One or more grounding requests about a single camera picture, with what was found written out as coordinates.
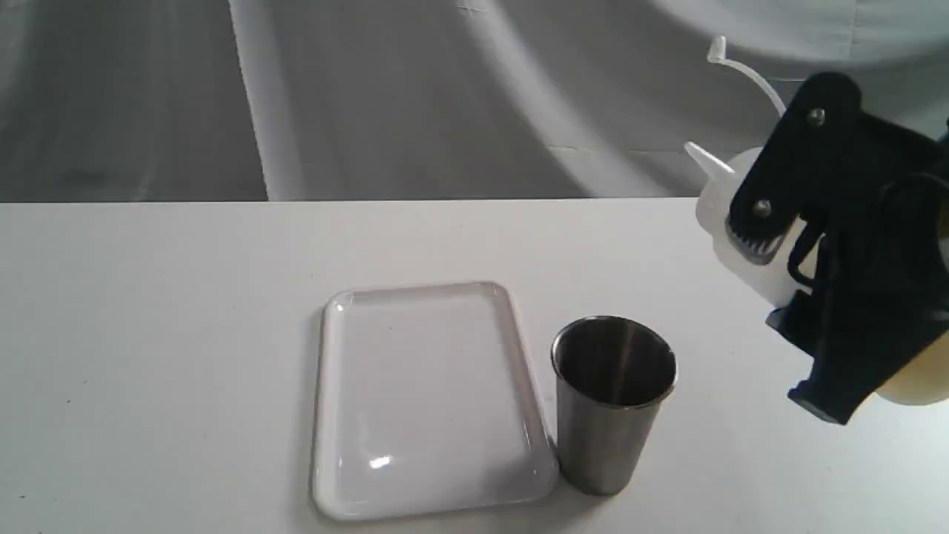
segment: bolt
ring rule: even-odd
[[[823,126],[826,119],[827,112],[822,107],[815,107],[808,112],[808,124],[815,128]]]
[[[756,217],[767,219],[771,216],[771,203],[765,199],[757,200],[752,204],[752,213]]]

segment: metal cup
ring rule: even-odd
[[[574,321],[550,349],[557,373],[557,455],[584,493],[629,484],[660,403],[676,385],[676,357],[658,334],[613,316]]]

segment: white tray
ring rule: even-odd
[[[558,469],[507,291],[343,293],[326,305],[313,499],[342,521],[546,496]]]

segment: table surface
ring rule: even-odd
[[[809,358],[721,267],[692,200],[0,205],[0,532],[945,532],[949,404],[848,427],[785,398]],[[338,524],[308,496],[323,304],[489,279],[548,349],[627,315],[679,359],[632,483]]]

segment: cup rim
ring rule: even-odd
[[[560,344],[560,340],[564,336],[564,334],[566,334],[570,329],[577,326],[578,324],[591,321],[591,320],[603,320],[603,319],[620,320],[624,323],[631,324],[639,329],[642,329],[647,334],[652,336],[654,339],[658,340],[662,345],[666,347],[666,349],[668,349],[669,354],[672,356],[672,369],[673,369],[672,381],[669,382],[669,387],[666,388],[665,391],[662,392],[662,394],[659,394],[655,398],[649,399],[648,401],[641,404],[620,405],[620,404],[611,404],[611,403],[601,402],[594,398],[591,398],[586,393],[583,393],[582,391],[574,388],[573,385],[570,384],[569,380],[567,380],[564,377],[564,375],[560,372],[560,366],[557,365],[557,346]],[[657,404],[665,400],[665,398],[668,397],[672,393],[672,390],[676,388],[676,384],[679,382],[679,362],[676,360],[676,354],[672,351],[672,347],[669,346],[669,343],[666,342],[666,340],[663,339],[661,335],[656,334],[656,331],[647,327],[646,325],[640,322],[634,321],[633,319],[620,317],[618,315],[587,315],[586,317],[581,317],[569,323],[564,328],[560,329],[560,332],[558,332],[557,335],[553,337],[553,343],[550,345],[550,365],[553,367],[553,372],[557,375],[557,379],[563,382],[564,384],[566,384],[568,388],[575,391],[580,397],[585,399],[587,402],[591,402],[597,406],[601,406],[603,408],[607,408],[610,410],[642,410],[644,408],[656,406]]]

